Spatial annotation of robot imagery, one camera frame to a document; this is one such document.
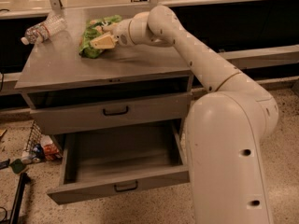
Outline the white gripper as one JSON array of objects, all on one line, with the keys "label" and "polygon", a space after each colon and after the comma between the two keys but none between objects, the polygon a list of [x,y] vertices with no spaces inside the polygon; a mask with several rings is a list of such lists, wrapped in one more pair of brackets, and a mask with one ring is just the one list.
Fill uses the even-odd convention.
[{"label": "white gripper", "polygon": [[116,44],[121,46],[132,46],[134,43],[130,37],[131,19],[126,19],[118,23],[112,23],[103,28],[104,34],[92,39],[91,46],[94,49],[114,49]]}]

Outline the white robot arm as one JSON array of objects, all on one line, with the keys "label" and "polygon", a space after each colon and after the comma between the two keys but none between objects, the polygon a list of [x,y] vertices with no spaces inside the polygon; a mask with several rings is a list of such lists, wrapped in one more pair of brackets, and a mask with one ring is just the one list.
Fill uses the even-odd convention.
[{"label": "white robot arm", "polygon": [[275,98],[180,23],[168,7],[105,27],[95,49],[172,46],[206,89],[185,122],[196,224],[273,224],[261,142],[278,124]]}]

